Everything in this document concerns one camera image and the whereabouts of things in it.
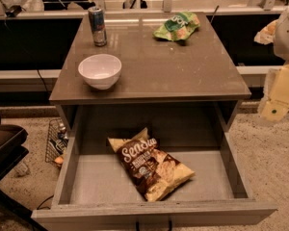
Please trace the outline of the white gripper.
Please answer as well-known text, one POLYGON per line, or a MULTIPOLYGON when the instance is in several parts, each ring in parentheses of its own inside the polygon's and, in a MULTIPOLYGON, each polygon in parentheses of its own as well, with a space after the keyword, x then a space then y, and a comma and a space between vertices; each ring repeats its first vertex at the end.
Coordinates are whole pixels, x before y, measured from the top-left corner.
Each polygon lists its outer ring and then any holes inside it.
MULTIPOLYGON (((254 41, 267 45, 274 41, 276 20, 261 29, 254 41)), ((258 113, 268 121, 281 121, 289 112, 289 64, 280 69, 270 69, 266 77, 266 100, 262 99, 258 113)))

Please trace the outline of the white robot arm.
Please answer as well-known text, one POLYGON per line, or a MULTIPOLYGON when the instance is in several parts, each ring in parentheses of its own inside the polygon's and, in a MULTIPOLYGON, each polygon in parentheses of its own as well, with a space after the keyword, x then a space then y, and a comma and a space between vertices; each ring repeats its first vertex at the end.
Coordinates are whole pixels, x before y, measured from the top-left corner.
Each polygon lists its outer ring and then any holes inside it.
POLYGON ((280 70, 270 70, 265 79, 264 97, 258 113, 270 122, 282 120, 289 112, 289 5, 277 20, 254 37, 260 44, 273 44, 274 53, 285 61, 280 70))

